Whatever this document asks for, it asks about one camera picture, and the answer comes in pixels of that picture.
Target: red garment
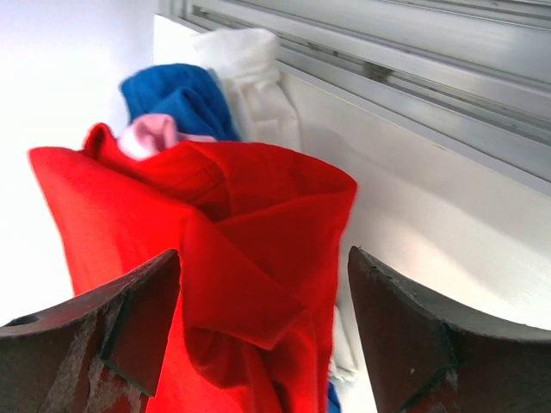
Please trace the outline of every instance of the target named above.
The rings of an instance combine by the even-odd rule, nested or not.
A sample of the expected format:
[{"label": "red garment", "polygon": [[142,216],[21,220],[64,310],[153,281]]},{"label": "red garment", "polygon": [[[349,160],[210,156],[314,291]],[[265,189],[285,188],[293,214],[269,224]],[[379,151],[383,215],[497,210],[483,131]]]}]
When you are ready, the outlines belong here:
[{"label": "red garment", "polygon": [[30,161],[76,294],[180,252],[182,292],[148,412],[326,411],[352,178],[264,144],[183,142],[133,161],[102,124],[83,151],[38,148]]}]

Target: folded red cloth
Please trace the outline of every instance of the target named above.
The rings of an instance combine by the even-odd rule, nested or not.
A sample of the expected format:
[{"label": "folded red cloth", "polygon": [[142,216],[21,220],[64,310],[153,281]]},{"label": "folded red cloth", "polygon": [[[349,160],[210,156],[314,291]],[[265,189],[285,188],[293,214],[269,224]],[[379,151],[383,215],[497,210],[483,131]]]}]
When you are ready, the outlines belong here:
[{"label": "folded red cloth", "polygon": [[82,151],[29,157],[76,294],[179,250],[182,291],[148,412],[326,411],[352,178],[264,144],[182,142],[134,161],[103,124]]}]

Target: blue cloth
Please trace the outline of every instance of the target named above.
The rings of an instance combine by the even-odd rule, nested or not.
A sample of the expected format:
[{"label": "blue cloth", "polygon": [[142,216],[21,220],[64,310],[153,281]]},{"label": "blue cloth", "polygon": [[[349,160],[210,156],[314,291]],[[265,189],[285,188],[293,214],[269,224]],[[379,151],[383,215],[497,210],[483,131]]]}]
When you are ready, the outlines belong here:
[{"label": "blue cloth", "polygon": [[327,400],[329,402],[328,413],[341,413],[341,404],[338,401],[337,391],[332,383],[329,383],[329,388],[327,389]]},{"label": "blue cloth", "polygon": [[142,114],[169,114],[178,132],[239,140],[220,88],[201,67],[153,66],[121,83],[130,122]]}]

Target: red fabric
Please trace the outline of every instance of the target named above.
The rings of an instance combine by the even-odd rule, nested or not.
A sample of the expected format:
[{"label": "red fabric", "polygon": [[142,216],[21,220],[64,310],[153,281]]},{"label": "red fabric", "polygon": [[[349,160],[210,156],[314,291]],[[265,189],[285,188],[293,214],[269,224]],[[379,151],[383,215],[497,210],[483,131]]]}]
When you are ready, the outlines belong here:
[{"label": "red fabric", "polygon": [[133,161],[102,124],[83,151],[29,156],[76,294],[180,252],[182,292],[148,412],[326,411],[349,176],[264,144],[183,142]]}]

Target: white background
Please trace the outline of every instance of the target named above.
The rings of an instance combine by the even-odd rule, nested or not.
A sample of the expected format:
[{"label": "white background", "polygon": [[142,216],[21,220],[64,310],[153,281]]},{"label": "white background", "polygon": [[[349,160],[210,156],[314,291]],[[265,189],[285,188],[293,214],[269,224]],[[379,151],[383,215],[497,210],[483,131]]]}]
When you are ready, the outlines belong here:
[{"label": "white background", "polygon": [[27,150],[127,121],[118,83],[150,65],[156,0],[0,2],[0,325],[71,297]]}]

